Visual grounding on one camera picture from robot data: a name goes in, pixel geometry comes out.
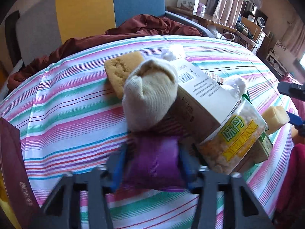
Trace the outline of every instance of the purple cloth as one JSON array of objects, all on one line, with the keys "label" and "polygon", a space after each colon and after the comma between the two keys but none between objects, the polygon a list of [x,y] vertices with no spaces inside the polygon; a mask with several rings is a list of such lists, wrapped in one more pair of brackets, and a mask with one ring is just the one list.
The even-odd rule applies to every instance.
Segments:
[{"label": "purple cloth", "polygon": [[128,163],[123,187],[183,191],[178,139],[177,136],[137,136],[134,158]]}]

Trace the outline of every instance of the cardboard box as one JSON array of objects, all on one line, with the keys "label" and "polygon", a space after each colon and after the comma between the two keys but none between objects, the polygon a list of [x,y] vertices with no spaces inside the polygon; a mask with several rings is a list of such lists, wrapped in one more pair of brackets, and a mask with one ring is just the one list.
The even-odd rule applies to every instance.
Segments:
[{"label": "cardboard box", "polygon": [[266,161],[273,149],[273,144],[268,135],[264,132],[251,147],[249,153],[255,164]]},{"label": "cardboard box", "polygon": [[199,0],[182,0],[181,8],[196,13],[198,4]]},{"label": "cardboard box", "polygon": [[215,80],[185,59],[171,61],[179,77],[177,98],[170,113],[201,143],[222,123],[237,104]]},{"label": "cardboard box", "polygon": [[0,207],[0,221],[5,221],[7,228],[28,228],[40,207],[26,174],[20,131],[4,118],[0,118],[0,166],[0,178],[4,184],[4,189],[0,189],[6,194],[9,204]]},{"label": "cardboard box", "polygon": [[253,165],[266,161],[269,158],[272,149],[273,144],[271,140],[268,135],[263,132],[232,172],[245,173]]}]

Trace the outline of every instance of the white box on desk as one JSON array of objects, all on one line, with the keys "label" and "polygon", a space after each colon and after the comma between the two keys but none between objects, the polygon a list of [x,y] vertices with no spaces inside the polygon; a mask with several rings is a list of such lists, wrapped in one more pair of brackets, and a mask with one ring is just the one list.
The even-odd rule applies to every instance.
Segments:
[{"label": "white box on desk", "polygon": [[215,80],[186,59],[171,61],[179,83],[170,113],[201,143],[219,129],[237,105],[237,100]]},{"label": "white box on desk", "polygon": [[199,0],[182,0],[181,8],[192,12],[197,12]]}]

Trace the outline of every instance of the yellow label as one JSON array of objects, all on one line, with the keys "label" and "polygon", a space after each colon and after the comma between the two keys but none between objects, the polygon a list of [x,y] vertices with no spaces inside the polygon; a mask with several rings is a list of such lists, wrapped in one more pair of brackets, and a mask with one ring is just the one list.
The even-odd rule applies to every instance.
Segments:
[{"label": "yellow label", "polygon": [[235,142],[239,135],[245,130],[245,121],[240,116],[232,116],[220,131],[226,144],[229,146]]},{"label": "yellow label", "polygon": [[234,143],[222,154],[227,159],[227,161],[230,161],[230,159],[235,156],[235,154],[240,150],[240,148],[242,148],[242,146],[255,132],[257,127],[258,125],[252,120],[250,124],[245,128],[245,130],[239,135],[239,137],[234,140]]},{"label": "yellow label", "polygon": [[246,155],[246,153],[247,153],[247,152],[250,150],[250,148],[254,145],[255,141],[256,141],[256,138],[255,138],[255,137],[252,137],[252,139],[250,140],[250,142],[249,142],[247,145],[245,145],[245,146],[243,147],[242,150],[240,150],[239,152],[237,152],[237,156],[243,157],[244,155]]}]

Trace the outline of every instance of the yellow sponge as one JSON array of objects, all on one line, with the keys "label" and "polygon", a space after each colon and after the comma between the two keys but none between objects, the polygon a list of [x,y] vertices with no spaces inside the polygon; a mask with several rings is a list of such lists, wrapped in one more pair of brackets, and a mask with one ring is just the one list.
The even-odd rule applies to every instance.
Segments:
[{"label": "yellow sponge", "polygon": [[290,120],[282,106],[270,106],[262,113],[262,117],[268,125],[269,129],[266,131],[268,135],[280,129]]},{"label": "yellow sponge", "polygon": [[123,87],[129,74],[144,61],[140,52],[131,52],[105,61],[105,71],[119,99],[123,98]]}]

